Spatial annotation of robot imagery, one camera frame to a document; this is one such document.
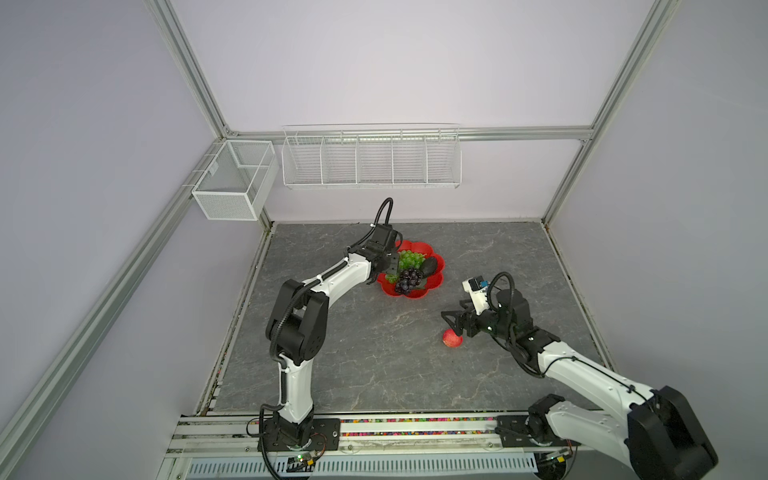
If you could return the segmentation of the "red fake apple with leaf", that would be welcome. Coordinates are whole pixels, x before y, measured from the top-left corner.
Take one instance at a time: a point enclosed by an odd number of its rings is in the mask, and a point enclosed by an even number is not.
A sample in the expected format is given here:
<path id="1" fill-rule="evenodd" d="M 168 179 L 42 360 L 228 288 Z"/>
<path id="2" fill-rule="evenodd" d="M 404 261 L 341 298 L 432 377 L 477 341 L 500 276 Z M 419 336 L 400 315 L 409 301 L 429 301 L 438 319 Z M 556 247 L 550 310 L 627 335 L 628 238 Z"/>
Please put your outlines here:
<path id="1" fill-rule="evenodd" d="M 456 334 L 452 329 L 446 329 L 442 334 L 442 342 L 449 348 L 457 348 L 462 345 L 463 337 Z"/>

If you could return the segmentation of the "green fake grape bunch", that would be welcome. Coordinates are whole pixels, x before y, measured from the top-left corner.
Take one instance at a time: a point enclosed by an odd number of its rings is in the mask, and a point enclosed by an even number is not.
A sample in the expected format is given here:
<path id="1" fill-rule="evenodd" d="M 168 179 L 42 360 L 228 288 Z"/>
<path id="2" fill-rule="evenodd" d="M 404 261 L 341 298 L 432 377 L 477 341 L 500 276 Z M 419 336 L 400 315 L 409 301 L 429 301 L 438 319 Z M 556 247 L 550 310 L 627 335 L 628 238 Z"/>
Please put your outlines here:
<path id="1" fill-rule="evenodd" d="M 394 273 L 387 274 L 385 276 L 385 279 L 391 284 L 394 284 L 397 282 L 402 272 L 409 269 L 420 268 L 426 259 L 425 254 L 414 252 L 412 250 L 401 250 L 398 252 L 398 254 L 399 254 L 399 260 L 398 260 L 398 266 L 396 271 Z"/>

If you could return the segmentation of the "dark purple fake grape bunch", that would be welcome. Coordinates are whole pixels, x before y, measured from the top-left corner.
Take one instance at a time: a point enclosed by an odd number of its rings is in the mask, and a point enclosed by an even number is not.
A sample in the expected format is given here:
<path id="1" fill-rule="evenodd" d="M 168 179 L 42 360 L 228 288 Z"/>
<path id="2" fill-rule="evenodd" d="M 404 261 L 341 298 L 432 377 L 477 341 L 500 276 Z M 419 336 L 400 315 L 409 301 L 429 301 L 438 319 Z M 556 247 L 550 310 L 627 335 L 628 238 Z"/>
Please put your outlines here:
<path id="1" fill-rule="evenodd" d="M 394 284 L 394 291 L 399 295 L 408 296 L 419 288 L 423 278 L 423 272 L 419 268 L 402 270 Z"/>

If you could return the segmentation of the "dark fake avocado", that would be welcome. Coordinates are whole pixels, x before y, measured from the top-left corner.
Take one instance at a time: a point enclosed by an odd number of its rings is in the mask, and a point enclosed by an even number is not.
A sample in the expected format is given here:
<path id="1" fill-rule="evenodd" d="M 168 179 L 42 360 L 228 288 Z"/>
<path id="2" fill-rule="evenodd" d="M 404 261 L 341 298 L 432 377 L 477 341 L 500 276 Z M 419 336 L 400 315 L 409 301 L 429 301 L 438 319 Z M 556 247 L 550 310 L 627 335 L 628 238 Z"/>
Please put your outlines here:
<path id="1" fill-rule="evenodd" d="M 420 276 L 428 278 L 438 270 L 439 262 L 435 257 L 427 257 L 419 267 Z"/>

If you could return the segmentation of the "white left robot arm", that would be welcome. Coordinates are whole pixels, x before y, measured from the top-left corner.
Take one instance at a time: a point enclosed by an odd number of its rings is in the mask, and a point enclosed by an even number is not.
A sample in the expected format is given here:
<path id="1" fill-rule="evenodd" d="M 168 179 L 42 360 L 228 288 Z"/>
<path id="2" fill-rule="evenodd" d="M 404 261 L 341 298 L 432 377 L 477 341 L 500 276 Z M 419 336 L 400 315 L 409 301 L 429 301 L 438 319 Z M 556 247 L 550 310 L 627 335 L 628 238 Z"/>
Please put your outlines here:
<path id="1" fill-rule="evenodd" d="M 329 310 L 351 289 L 374 282 L 398 264 L 400 238 L 390 224 L 373 224 L 328 269 L 281 285 L 265 329 L 269 357 L 277 364 L 279 379 L 278 403 L 265 407 L 273 413 L 273 425 L 264 427 L 265 432 L 274 432 L 296 447 L 310 442 L 313 361 L 325 342 Z"/>

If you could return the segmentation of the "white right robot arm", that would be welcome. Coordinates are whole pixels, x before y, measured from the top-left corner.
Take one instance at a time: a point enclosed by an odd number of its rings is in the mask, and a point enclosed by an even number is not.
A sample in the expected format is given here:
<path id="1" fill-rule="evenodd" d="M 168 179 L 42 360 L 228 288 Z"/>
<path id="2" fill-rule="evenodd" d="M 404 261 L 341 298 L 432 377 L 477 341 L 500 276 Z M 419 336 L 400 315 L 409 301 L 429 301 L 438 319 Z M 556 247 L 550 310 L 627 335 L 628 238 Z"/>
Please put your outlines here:
<path id="1" fill-rule="evenodd" d="M 507 272 L 491 281 L 463 282 L 468 299 L 442 319 L 458 337 L 489 335 L 527 375 L 550 378 L 596 405 L 587 410 L 548 394 L 528 409 L 524 422 L 499 425 L 539 446 L 571 441 L 630 467 L 640 479 L 701 479 L 718 455 L 687 398 L 654 389 L 590 360 L 555 334 L 535 325 L 527 299 Z"/>

